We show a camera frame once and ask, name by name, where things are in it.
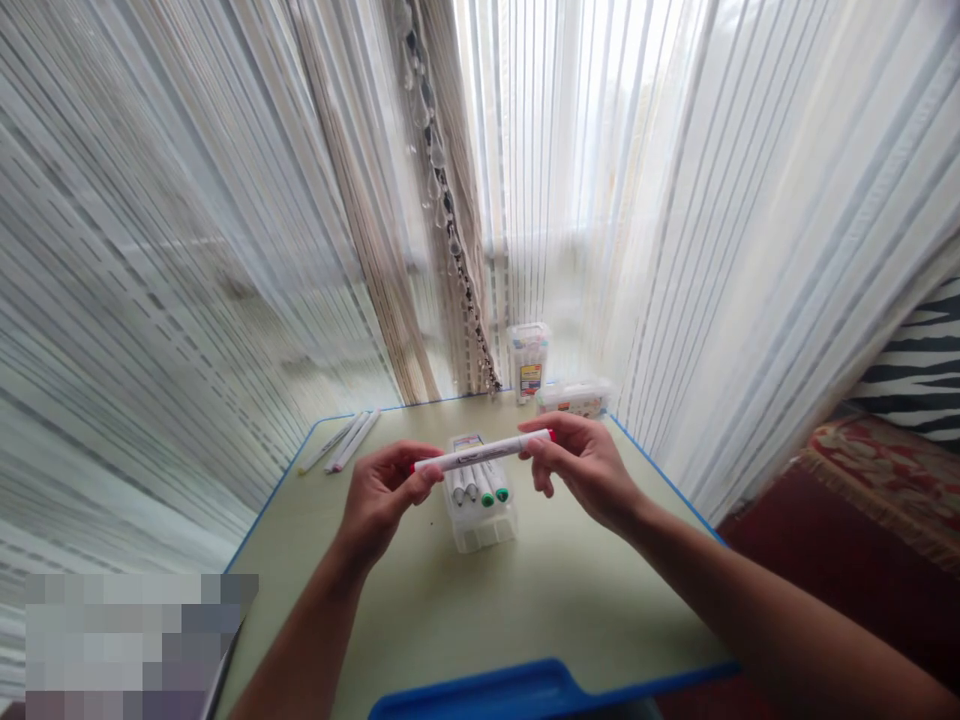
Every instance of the blue table edge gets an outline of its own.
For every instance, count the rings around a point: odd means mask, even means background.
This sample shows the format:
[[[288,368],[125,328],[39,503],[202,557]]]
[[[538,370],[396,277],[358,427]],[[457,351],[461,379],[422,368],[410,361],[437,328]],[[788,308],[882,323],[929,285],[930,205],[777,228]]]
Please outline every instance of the blue table edge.
[[[396,407],[384,408],[382,412],[402,410],[408,407],[418,407],[419,405],[433,405],[434,403],[448,402],[450,400],[463,400],[468,397],[477,396],[465,395],[455,398],[443,398],[442,400],[432,400],[430,402],[418,403],[417,405],[398,405]],[[250,529],[244,536],[243,541],[237,548],[237,551],[233,554],[233,557],[230,559],[230,562],[224,569],[223,574],[230,572],[233,564],[236,562],[237,558],[240,556],[240,553],[243,551],[244,546],[247,544],[247,540],[250,539],[253,531],[257,529],[257,525],[260,523],[260,518],[263,517],[263,514],[267,511],[267,508],[270,507],[273,497],[277,494],[280,486],[283,485],[284,480],[286,480],[287,476],[290,474],[290,471],[293,469],[293,464],[297,461],[297,458],[300,457],[304,447],[306,447],[307,443],[310,441],[310,438],[313,436],[313,432],[325,422],[348,417],[352,417],[352,413],[344,415],[331,415],[330,417],[317,420],[313,424],[313,426],[310,428],[310,432],[307,433],[303,442],[300,443],[300,447],[297,448],[297,452],[290,460],[286,470],[284,470],[283,475],[280,476],[280,479],[274,486],[273,491],[267,498],[266,503],[264,503],[263,508],[261,508],[260,512],[257,514],[256,519],[253,521],[253,524],[250,526]],[[640,454],[643,455],[647,462],[649,462],[654,469],[656,469],[656,471],[660,474],[660,477],[663,478],[664,482],[666,482],[667,485],[673,489],[677,496],[690,509],[690,512],[694,514],[697,520],[700,521],[700,523],[714,537],[714,539],[716,539],[717,542],[726,545],[726,542],[724,542],[723,538],[721,538],[717,534],[716,530],[714,530],[713,527],[711,527],[711,525],[703,518],[703,516],[697,512],[697,509],[693,506],[693,504],[684,496],[682,492],[680,492],[679,488],[673,484],[670,478],[667,477],[666,473],[664,473],[663,470],[660,469],[660,466],[654,462],[653,458],[647,454],[647,451],[640,446],[640,443],[634,439],[633,435],[629,433],[620,420],[612,414],[610,415],[610,419],[616,423],[617,427],[620,428],[620,431],[627,436],[630,442],[633,443],[633,446],[640,451]],[[452,703],[454,702],[451,700],[452,698],[458,698],[460,700],[460,703],[457,704],[456,709],[458,717],[461,718],[488,717],[492,711],[496,711],[497,716],[501,718],[536,717],[538,716],[537,713],[546,713],[552,715],[584,712],[608,705],[628,702],[630,700],[640,700],[652,695],[673,692],[675,690],[680,690],[682,688],[690,687],[691,685],[697,685],[710,680],[730,677],[731,675],[735,675],[736,673],[740,672],[740,669],[739,663],[736,661],[731,661],[721,663],[719,665],[713,665],[707,668],[701,668],[688,673],[657,678],[656,680],[640,683],[638,685],[628,685],[627,687],[601,693],[599,695],[589,695],[585,693],[579,685],[577,685],[576,681],[570,675],[570,671],[567,669],[566,665],[564,665],[557,658],[546,658],[544,660],[524,663],[523,665],[516,665],[514,667],[503,668],[488,673],[471,675],[427,687],[413,688],[411,690],[404,690],[392,695],[386,695],[380,698],[380,700],[378,700],[373,706],[369,717],[377,719],[429,717],[431,714],[429,706],[433,706],[435,711],[439,712],[452,710]],[[528,688],[532,688],[533,692],[527,697],[523,697],[522,695],[514,695],[509,700],[506,700],[501,694],[498,694],[496,690],[497,688],[503,688],[506,686],[513,686],[517,688],[526,686]],[[465,708],[463,707],[463,704],[461,704],[465,700],[471,703],[469,708]]]

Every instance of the green table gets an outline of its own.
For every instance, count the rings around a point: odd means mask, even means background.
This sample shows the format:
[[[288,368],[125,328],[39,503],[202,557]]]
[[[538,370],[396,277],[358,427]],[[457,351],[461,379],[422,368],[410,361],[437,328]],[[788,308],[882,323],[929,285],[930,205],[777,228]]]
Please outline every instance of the green table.
[[[533,415],[532,403],[517,406],[512,393],[388,410],[354,458],[401,438],[446,448],[448,438],[467,432],[488,441],[509,437]],[[319,448],[345,422],[317,423],[300,455]],[[711,532],[616,421],[605,422],[642,490]],[[364,588],[334,717],[366,717],[387,695],[546,658],[562,662],[583,692],[567,688],[573,694],[566,699],[563,688],[554,689],[560,699],[543,695],[560,668],[555,662],[544,671],[547,677],[533,673],[533,691],[565,710],[735,671],[729,653],[686,603],[632,548],[591,520],[562,482],[547,500],[534,491],[527,464],[515,456],[503,462],[519,512],[518,539],[461,555],[441,487],[411,508]],[[353,463],[329,476],[322,465],[299,476],[294,461],[228,570],[258,573],[260,591],[243,623],[217,717],[226,717],[336,532]],[[507,688],[511,678],[507,672],[490,682]],[[527,692],[523,682],[513,685]],[[490,683],[482,680],[463,685],[461,694],[469,702],[477,688],[490,694]],[[501,698],[501,704],[508,701]],[[520,702],[512,716],[528,711]]]

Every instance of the hand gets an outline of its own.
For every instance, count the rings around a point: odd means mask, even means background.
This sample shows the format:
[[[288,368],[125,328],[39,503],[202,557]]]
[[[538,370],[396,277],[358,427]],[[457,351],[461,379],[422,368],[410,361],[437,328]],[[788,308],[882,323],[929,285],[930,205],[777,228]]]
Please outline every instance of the hand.
[[[401,440],[357,460],[331,549],[341,553],[353,569],[369,572],[387,551],[403,513],[426,500],[443,480],[443,472],[435,465],[407,477],[410,465],[438,455],[443,451],[433,445]]]
[[[533,458],[533,487],[553,497],[556,473],[583,509],[605,528],[629,540],[646,497],[623,466],[610,433],[599,422],[565,412],[540,415],[517,426],[523,432],[550,428],[557,441],[531,440],[521,460]]]

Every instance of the forearm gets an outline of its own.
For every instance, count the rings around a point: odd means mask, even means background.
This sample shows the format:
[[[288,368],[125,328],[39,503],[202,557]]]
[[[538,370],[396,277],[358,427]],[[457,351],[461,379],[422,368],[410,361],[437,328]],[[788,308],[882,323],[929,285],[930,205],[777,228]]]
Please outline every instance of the forearm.
[[[816,598],[644,501],[631,544],[798,716],[956,717],[960,702]]]
[[[234,720],[329,716],[366,574],[335,541],[237,702]]]

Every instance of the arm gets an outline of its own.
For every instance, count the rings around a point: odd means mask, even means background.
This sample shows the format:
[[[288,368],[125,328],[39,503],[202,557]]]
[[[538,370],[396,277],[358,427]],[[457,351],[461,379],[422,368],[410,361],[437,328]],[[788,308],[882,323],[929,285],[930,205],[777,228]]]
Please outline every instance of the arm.
[[[330,715],[367,574],[403,513],[443,479],[433,466],[404,480],[406,473],[411,463],[442,454],[402,441],[357,461],[340,529],[237,701],[233,720]]]
[[[801,717],[955,718],[960,701],[889,645],[786,580],[650,501],[600,423],[549,413],[531,441],[534,487],[560,476],[595,520],[620,535],[700,616],[757,683]]]

